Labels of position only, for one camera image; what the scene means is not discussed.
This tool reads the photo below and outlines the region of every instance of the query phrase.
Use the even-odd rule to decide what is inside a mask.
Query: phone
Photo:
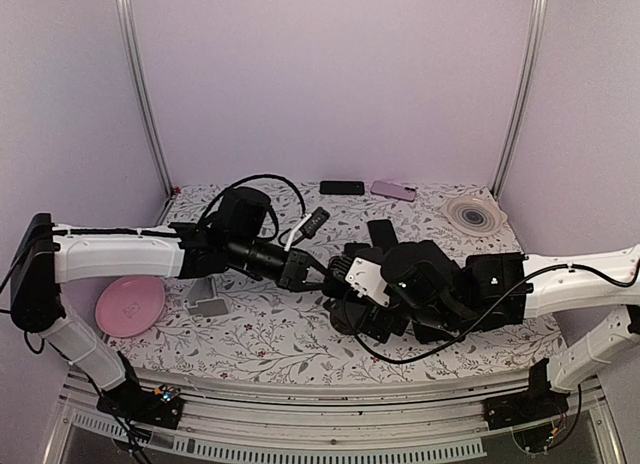
[[[364,196],[362,181],[321,181],[320,194],[335,196]]]
[[[396,231],[393,229],[393,224],[389,219],[368,221],[367,228],[369,229],[371,244],[373,244],[373,247],[382,249],[382,252],[386,253],[389,249],[398,245]]]
[[[399,186],[389,182],[375,181],[371,186],[371,194],[393,197],[402,201],[413,202],[416,200],[416,190],[412,187]]]

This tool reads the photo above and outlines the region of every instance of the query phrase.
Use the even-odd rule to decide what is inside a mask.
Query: white plastic arm segment
[[[633,277],[640,245],[617,252],[572,257],[544,257],[529,255],[524,261],[524,274],[556,264],[584,264],[623,282]],[[582,270],[561,269],[548,272],[528,281],[533,293],[527,295],[525,318],[550,312],[617,304],[640,305],[640,279],[629,288],[614,286],[600,277]]]
[[[69,359],[109,391],[125,381],[125,369],[118,354],[96,336],[71,306],[65,306],[67,317],[58,319],[40,337],[53,344]]]
[[[59,225],[54,231],[72,230]],[[169,227],[149,230],[175,234]],[[74,235],[55,236],[60,246],[55,253],[56,283],[62,284],[87,277],[158,276],[175,277],[180,274],[184,250],[180,239],[142,235]]]
[[[573,346],[553,356],[547,364],[551,390],[568,393],[582,381],[595,375],[616,354],[635,347],[640,335],[628,331],[629,312],[616,307],[607,318]]]

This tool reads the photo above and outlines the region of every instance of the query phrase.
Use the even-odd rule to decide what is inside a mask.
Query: pink plate
[[[164,308],[164,285],[157,277],[122,277],[98,299],[96,322],[113,337],[133,337],[149,329]]]

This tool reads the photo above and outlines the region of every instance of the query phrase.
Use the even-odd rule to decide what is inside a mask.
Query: metal frame
[[[136,29],[133,20],[131,0],[116,0],[116,5],[118,8],[118,17],[120,19],[120,30],[122,31],[127,60],[131,69],[133,85],[138,97],[138,105],[140,106],[140,112],[142,114],[142,122],[147,135],[149,150],[151,151],[151,157],[158,173],[162,190],[167,198],[170,198],[173,193],[174,186],[171,182],[169,167],[167,166],[162,146],[160,145],[160,136],[153,117],[151,100],[149,98],[147,85],[144,79],[138,38],[136,36]]]
[[[516,150],[518,136],[520,135],[520,128],[522,127],[522,121],[527,106],[527,99],[529,97],[529,90],[531,88],[533,72],[536,60],[538,58],[540,41],[542,39],[544,16],[546,10],[547,0],[533,0],[533,6],[531,8],[531,20],[529,22],[527,50],[525,52],[524,63],[522,65],[522,73],[520,75],[518,92],[516,94],[516,100],[513,106],[513,111],[511,113],[511,120],[509,122],[507,136],[505,138],[502,153],[500,155],[498,169],[493,179],[493,183],[490,187],[491,194],[493,194],[496,200],[500,199],[500,196],[504,191],[509,168],[511,166],[511,162],[513,161],[513,156]]]
[[[145,387],[158,384],[155,375],[166,381],[166,373],[147,371],[141,379]],[[453,389],[441,383],[396,385],[392,388],[368,387],[369,392],[345,392],[350,386],[337,386],[343,397],[320,397],[322,386],[299,390],[285,398],[286,392],[273,392],[277,386],[242,389],[243,383],[206,382],[207,388],[183,385],[185,414],[176,431],[154,429],[148,446],[159,451],[199,457],[215,462],[303,462],[340,464],[351,456],[352,464],[385,462],[395,456],[401,462],[454,462],[462,457],[456,449],[481,443],[481,439],[512,432],[510,428],[489,431],[482,417],[481,402],[488,396],[522,390],[524,374],[504,373],[469,379],[466,385],[454,380]],[[97,397],[82,374],[72,371],[60,396],[57,422],[46,453],[45,464],[59,464],[72,425],[98,434],[122,439],[122,433],[105,414],[95,410]],[[577,396],[570,397],[571,412]],[[604,462],[622,464],[622,454],[611,414],[597,378],[583,383],[583,412],[593,420]],[[517,426],[534,427],[543,419]],[[482,446],[473,454],[484,453]],[[253,453],[254,458],[241,458]],[[416,460],[419,453],[432,456]]]

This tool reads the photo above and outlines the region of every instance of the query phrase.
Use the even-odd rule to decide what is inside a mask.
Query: white cable
[[[285,251],[289,252],[289,249],[291,249],[291,246],[293,245],[293,238],[295,237],[296,232],[302,229],[302,226],[304,226],[309,219],[311,219],[311,214],[305,214],[304,216],[302,216],[300,222],[298,222],[298,224],[296,224],[293,229],[291,229],[291,232],[289,232],[289,237],[287,238],[287,245],[284,246]]]

